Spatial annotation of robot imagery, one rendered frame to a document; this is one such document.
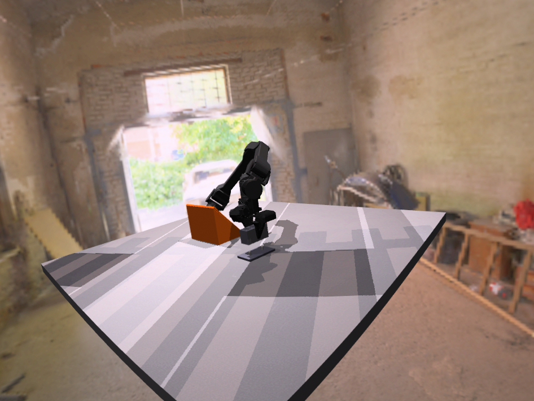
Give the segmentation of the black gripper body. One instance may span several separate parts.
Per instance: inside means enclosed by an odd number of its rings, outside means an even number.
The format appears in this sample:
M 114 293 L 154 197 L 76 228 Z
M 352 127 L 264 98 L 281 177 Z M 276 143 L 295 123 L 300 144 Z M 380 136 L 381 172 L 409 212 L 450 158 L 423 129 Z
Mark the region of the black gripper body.
M 241 201 L 242 204 L 245 204 L 244 201 L 248 201 L 248 203 L 250 203 L 253 209 L 253 215 L 249 215 L 248 217 L 255 217 L 255 221 L 259 223 L 266 223 L 268 221 L 276 219 L 276 213 L 274 211 L 271 211 L 271 210 L 262 211 L 262 208 L 259 207 L 258 199 L 260 199 L 260 197 L 258 197 L 257 199 L 251 199 L 247 196 L 241 196 L 241 198 L 239 198 L 239 201 Z

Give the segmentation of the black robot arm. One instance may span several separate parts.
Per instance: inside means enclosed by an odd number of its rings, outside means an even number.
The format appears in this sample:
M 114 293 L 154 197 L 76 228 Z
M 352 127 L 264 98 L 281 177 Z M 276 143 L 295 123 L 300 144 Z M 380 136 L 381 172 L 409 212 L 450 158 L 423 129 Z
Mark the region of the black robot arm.
M 240 195 L 247 196 L 251 199 L 257 199 L 262 195 L 262 185 L 265 186 L 270 177 L 271 167 L 267 162 L 270 148 L 262 141 L 250 142 L 244 149 L 241 162 L 227 178 L 227 180 L 212 190 L 206 198 L 206 206 L 215 207 L 223 211 L 229 203 L 232 188 L 239 181 Z M 215 200 L 211 200 L 210 197 Z M 248 203 L 238 201 L 238 206 L 230 213 L 233 222 L 241 223 L 249 215 L 253 215 L 253 209 Z

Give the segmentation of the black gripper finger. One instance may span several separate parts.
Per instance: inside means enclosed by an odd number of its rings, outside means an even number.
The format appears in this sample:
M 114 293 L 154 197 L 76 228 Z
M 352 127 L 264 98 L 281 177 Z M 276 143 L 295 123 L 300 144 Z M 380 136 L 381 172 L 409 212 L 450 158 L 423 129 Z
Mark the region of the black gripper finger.
M 248 217 L 246 219 L 244 219 L 244 221 L 242 221 L 241 223 L 243 224 L 243 226 L 246 228 L 248 226 L 251 226 L 253 225 L 251 222 L 253 221 L 253 217 Z
M 252 221 L 251 223 L 255 226 L 257 239 L 260 239 L 266 223 L 259 223 L 257 221 Z

